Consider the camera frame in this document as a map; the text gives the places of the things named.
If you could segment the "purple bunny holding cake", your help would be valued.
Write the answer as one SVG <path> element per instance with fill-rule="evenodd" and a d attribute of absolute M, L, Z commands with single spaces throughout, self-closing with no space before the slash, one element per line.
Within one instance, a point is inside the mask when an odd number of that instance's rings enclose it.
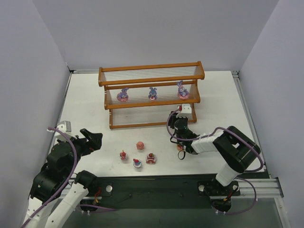
<path fill-rule="evenodd" d="M 149 91 L 148 98 L 150 101 L 155 101 L 157 99 L 157 88 L 150 87 L 149 89 L 150 89 L 150 91 Z"/>

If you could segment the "strawberry bear tart toy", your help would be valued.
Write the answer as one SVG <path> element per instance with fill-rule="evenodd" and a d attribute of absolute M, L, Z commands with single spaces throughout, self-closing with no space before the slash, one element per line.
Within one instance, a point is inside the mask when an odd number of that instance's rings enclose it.
<path fill-rule="evenodd" d="M 182 145 L 177 145 L 177 150 L 180 151 L 184 151 L 184 147 Z"/>

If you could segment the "purple bunny sitting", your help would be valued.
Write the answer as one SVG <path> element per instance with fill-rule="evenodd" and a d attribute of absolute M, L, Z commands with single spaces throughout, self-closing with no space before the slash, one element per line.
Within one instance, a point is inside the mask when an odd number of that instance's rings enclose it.
<path fill-rule="evenodd" d="M 186 100 L 189 98 L 189 92 L 188 90 L 183 86 L 183 81 L 177 82 L 178 86 L 178 97 L 182 100 Z"/>

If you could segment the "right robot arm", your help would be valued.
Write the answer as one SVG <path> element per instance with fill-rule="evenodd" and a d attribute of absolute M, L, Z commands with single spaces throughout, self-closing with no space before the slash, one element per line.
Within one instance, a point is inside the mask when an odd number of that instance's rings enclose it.
<path fill-rule="evenodd" d="M 188 128 L 187 118 L 170 117 L 167 131 L 170 141 L 183 147 L 185 153 L 218 152 L 225 165 L 217 173 L 216 181 L 224 187 L 244 172 L 263 168 L 259 146 L 235 126 L 217 127 L 210 134 L 198 135 Z"/>

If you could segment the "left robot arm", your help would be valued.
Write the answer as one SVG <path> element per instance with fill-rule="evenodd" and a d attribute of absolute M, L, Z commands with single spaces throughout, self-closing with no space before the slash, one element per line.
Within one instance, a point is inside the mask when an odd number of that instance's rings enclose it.
<path fill-rule="evenodd" d="M 53 208 L 81 157 L 101 149 L 103 134 L 83 128 L 80 132 L 84 137 L 79 138 L 65 128 L 48 127 L 47 130 L 54 132 L 57 144 L 51 148 L 46 163 L 33 180 L 23 228 L 62 227 L 96 179 L 87 171 L 77 174 L 69 193 L 56 209 Z"/>

